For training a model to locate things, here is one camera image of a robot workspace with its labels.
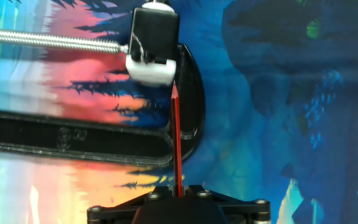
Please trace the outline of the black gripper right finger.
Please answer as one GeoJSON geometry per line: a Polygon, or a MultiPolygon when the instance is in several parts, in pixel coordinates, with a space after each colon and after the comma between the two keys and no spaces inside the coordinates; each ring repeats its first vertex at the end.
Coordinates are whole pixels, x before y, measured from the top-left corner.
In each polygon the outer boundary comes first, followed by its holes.
{"type": "Polygon", "coordinates": [[[210,200],[216,203],[225,215],[243,215],[246,223],[271,224],[270,202],[266,199],[258,198],[252,201],[242,201],[212,190],[206,190],[202,185],[184,187],[183,195],[210,200]]]}

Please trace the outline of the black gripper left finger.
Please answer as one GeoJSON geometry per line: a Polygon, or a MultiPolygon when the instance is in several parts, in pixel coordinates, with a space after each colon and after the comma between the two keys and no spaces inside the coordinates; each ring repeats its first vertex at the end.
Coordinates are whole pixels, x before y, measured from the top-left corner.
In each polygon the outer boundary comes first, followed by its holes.
{"type": "Polygon", "coordinates": [[[115,207],[95,205],[87,209],[87,224],[131,223],[136,211],[150,202],[176,196],[172,186],[159,186],[151,192],[133,198],[115,207]]]}

